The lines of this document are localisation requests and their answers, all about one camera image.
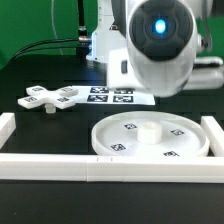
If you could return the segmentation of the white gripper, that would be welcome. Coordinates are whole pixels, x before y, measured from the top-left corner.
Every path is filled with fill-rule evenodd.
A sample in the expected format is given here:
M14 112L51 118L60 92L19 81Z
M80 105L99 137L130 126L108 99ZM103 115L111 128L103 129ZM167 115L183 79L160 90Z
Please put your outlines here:
M224 85L224 60L218 56L197 58L185 90L218 89Z

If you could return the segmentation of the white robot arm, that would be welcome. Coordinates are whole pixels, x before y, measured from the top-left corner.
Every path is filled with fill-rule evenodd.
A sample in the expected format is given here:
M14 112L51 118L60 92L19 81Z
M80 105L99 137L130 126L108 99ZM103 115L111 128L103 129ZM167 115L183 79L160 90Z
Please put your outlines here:
M224 85L219 57L199 58L212 48L211 34L200 36L196 20L214 12L216 0L111 0L125 46L109 53L107 86L134 88L156 97L182 90Z

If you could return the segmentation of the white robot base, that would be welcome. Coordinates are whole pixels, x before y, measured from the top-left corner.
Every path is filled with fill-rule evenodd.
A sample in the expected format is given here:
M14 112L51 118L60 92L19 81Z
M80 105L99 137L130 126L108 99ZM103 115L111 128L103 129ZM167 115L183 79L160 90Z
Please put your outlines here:
M125 38L115 23L111 0L97 0L97 27L91 35L89 61L107 64L111 50L124 48Z

